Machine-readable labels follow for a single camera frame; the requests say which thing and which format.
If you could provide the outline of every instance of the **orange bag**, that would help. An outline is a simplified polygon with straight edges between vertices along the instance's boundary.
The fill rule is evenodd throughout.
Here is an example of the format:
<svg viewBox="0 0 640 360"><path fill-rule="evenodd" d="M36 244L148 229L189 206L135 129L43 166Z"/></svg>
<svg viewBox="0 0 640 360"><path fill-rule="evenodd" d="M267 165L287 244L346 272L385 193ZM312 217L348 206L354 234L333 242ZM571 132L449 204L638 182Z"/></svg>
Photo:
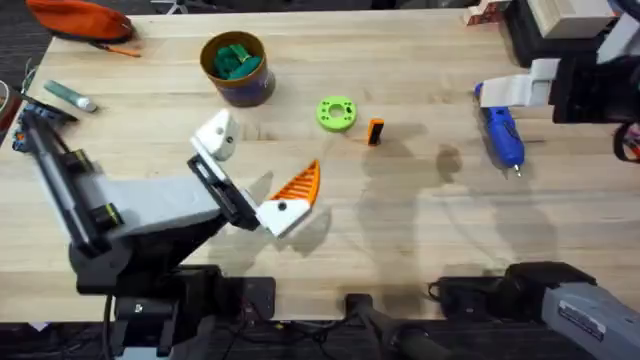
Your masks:
<svg viewBox="0 0 640 360"><path fill-rule="evenodd" d="M27 0L27 6L53 35L91 43L123 43L133 36L131 20L82 0Z"/></svg>

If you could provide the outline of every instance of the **orange 3d printed part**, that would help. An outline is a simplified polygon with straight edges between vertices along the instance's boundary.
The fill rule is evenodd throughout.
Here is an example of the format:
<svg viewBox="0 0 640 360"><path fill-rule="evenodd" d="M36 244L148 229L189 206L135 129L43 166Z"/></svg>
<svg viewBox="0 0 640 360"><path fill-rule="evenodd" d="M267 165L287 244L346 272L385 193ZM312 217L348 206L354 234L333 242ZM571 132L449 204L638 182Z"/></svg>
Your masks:
<svg viewBox="0 0 640 360"><path fill-rule="evenodd" d="M271 200L307 200L310 206L316 201L320 187L320 164L313 160L311 165L285 185Z"/></svg>
<svg viewBox="0 0 640 360"><path fill-rule="evenodd" d="M382 135L382 128L384 127L384 120L371 119L369 121L369 131L367 132L367 144L369 146L376 146L380 144L380 136Z"/></svg>

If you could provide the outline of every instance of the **sticker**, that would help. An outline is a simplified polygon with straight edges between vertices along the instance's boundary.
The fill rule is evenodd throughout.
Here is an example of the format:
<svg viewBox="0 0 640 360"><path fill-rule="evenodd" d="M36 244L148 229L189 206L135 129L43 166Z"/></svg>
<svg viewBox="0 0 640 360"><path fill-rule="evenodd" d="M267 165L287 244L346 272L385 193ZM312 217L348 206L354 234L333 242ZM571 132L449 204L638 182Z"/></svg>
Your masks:
<svg viewBox="0 0 640 360"><path fill-rule="evenodd" d="M255 79L247 82L244 86L221 86L218 90L231 102L258 103L265 97L265 93L269 91L268 86L273 80L273 74L270 71L263 71L262 74L259 74Z"/></svg>
<svg viewBox="0 0 640 360"><path fill-rule="evenodd" d="M602 342L604 339L604 334L607 332L606 326L564 300L560 300L558 304L558 315L569 320L598 341Z"/></svg>

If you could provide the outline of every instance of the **cup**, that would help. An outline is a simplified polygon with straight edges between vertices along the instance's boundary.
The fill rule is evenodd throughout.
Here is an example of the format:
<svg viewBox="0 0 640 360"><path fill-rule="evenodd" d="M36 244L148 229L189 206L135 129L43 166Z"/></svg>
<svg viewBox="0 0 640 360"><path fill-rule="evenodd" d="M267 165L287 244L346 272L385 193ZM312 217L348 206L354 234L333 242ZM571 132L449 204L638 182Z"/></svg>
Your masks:
<svg viewBox="0 0 640 360"><path fill-rule="evenodd" d="M224 80L216 76L213 61L222 47L240 44L251 56L260 56L262 61L249 75L234 80ZM262 42L243 31L229 31L216 35L202 48L200 66L213 82L222 97L237 107L257 106L265 102L273 93L276 82L267 67L267 54Z"/></svg>

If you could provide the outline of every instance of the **wooden table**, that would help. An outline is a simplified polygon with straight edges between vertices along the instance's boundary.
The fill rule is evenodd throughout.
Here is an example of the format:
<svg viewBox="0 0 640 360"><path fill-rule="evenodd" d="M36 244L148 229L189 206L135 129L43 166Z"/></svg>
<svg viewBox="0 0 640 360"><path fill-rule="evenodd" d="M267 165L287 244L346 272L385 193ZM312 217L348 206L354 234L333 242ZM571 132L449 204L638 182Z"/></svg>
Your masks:
<svg viewBox="0 0 640 360"><path fill-rule="evenodd" d="M505 178L487 153L471 90L521 70L497 25L465 27L460 15L133 17L142 58L55 39L30 93L81 117L64 138L111 177L190 174L189 136L227 106L200 70L200 49L223 31L252 32L277 86L264 105L231 109L242 141L226 169L243 186L272 170L262 182L272 193L318 158L319 198L290 237L228 229L189 263L275 277L278 318L338 317L349 292L374 294L393 315L437 317L426 282L524 260L573 264L640 310L640 167L614 158L612 127L554 125L550 109L514 109L527 163L523 178ZM54 98L42 88L48 79L91 96L101 111L83 114ZM358 106L345 134L315 122L328 95ZM371 148L374 116L386 126ZM104 298L76 294L67 239L33 161L7 144L0 188L0 319L98 320Z"/></svg>

